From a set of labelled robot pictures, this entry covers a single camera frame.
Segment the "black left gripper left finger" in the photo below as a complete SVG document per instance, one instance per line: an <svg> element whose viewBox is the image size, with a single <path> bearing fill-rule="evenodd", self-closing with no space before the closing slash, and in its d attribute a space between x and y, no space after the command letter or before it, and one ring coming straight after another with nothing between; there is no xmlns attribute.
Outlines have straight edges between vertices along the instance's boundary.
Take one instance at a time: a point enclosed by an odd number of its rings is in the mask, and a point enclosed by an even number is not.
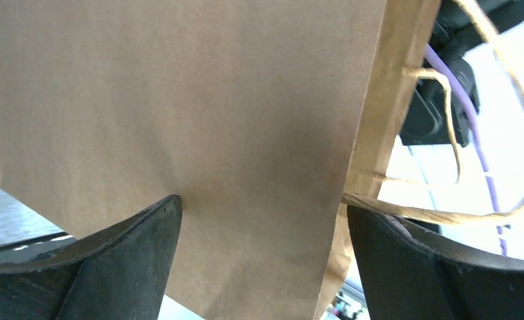
<svg viewBox="0 0 524 320"><path fill-rule="evenodd" d="M82 239L0 246L0 319L156 319L182 215L170 195Z"/></svg>

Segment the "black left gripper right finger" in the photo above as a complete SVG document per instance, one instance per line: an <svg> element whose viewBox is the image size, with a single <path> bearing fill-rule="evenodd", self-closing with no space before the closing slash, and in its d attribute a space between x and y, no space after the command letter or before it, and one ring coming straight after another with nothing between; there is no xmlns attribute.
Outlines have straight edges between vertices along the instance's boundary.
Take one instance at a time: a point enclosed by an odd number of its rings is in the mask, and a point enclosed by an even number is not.
<svg viewBox="0 0 524 320"><path fill-rule="evenodd" d="M524 319L524 260L360 207L347 220L372 319Z"/></svg>

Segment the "brown paper bag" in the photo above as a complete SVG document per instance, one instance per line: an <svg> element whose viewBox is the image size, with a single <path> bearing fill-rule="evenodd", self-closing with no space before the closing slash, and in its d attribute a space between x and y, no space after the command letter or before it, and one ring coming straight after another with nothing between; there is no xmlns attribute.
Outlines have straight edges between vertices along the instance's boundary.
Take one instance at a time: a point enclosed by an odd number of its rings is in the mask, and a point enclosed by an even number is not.
<svg viewBox="0 0 524 320"><path fill-rule="evenodd" d="M511 53L458 1L524 108ZM159 286L207 319L320 319L347 209L448 225L524 220L378 199L438 1L0 1L0 188L75 237L175 196L90 279Z"/></svg>

